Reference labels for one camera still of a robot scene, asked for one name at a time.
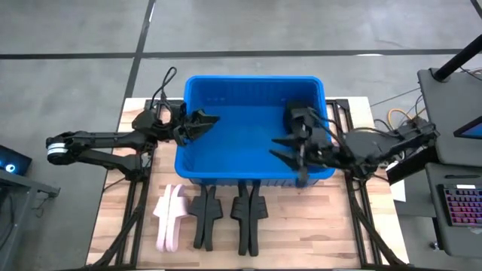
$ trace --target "pink shoe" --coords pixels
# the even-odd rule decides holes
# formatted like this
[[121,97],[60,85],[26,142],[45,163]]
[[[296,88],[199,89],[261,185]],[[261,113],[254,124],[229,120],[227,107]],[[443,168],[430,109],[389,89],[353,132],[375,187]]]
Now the pink shoe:
[[169,214],[167,217],[166,248],[167,251],[175,252],[178,250],[179,231],[181,229],[181,219],[188,214],[188,198],[184,196],[184,185],[175,186],[169,203]]
[[153,214],[159,218],[159,233],[157,234],[157,242],[156,247],[157,250],[160,252],[164,252],[166,250],[166,231],[167,231],[167,219],[169,217],[169,203],[171,201],[171,194],[174,190],[174,187],[171,184],[166,186],[166,190],[164,191],[164,196],[159,197],[159,201],[157,201],[156,208],[154,209]]

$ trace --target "wooden table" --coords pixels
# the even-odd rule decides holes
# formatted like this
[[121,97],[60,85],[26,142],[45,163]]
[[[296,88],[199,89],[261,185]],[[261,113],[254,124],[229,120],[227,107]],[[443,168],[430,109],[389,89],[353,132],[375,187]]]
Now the wooden table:
[[[374,126],[368,98],[349,97],[352,122],[357,126]],[[141,112],[145,99],[127,99],[120,119],[120,132],[131,131],[130,123]],[[229,218],[237,187],[218,187],[216,197],[221,200],[224,217],[215,222],[214,251],[206,252],[193,248],[196,218],[182,221],[179,249],[175,253],[160,253],[156,250],[159,220],[152,212],[167,184],[185,184],[190,199],[199,194],[197,185],[175,173],[176,145],[174,142],[160,143],[155,152],[148,206],[139,249],[138,268],[354,268],[359,267],[358,255],[349,210],[346,183],[341,171],[336,171],[328,180],[319,181],[306,189],[293,187],[262,187],[260,195],[267,201],[269,218],[259,220],[259,256],[239,256],[238,222]],[[114,150],[115,154],[132,153],[125,149]],[[118,171],[108,173],[105,185],[122,178]],[[128,181],[104,192],[93,232],[87,263],[98,260],[119,233],[127,200]],[[374,216],[375,227],[387,245],[404,262],[408,262],[395,205],[389,184],[374,178],[368,182],[368,194]],[[365,247],[371,262],[368,235],[364,231]],[[130,253],[130,241],[126,253]]]

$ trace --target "rgb keyboard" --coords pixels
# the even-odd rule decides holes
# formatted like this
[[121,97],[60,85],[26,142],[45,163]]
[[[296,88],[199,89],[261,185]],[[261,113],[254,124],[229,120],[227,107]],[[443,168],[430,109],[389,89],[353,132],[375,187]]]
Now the rgb keyboard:
[[449,225],[482,227],[482,187],[475,185],[440,185]]

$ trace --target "computer monitor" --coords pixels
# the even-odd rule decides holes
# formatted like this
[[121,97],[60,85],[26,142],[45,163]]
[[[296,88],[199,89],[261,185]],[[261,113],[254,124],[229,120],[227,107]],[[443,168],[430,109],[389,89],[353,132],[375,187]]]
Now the computer monitor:
[[467,139],[482,139],[482,116],[458,128],[453,135]]

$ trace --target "blue light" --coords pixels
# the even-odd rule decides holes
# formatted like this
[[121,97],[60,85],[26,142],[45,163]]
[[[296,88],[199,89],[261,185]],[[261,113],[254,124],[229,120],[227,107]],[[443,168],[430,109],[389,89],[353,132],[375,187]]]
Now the blue light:
[[8,164],[6,167],[5,167],[5,170],[9,173],[12,173],[15,171],[15,166],[12,165],[12,164]]

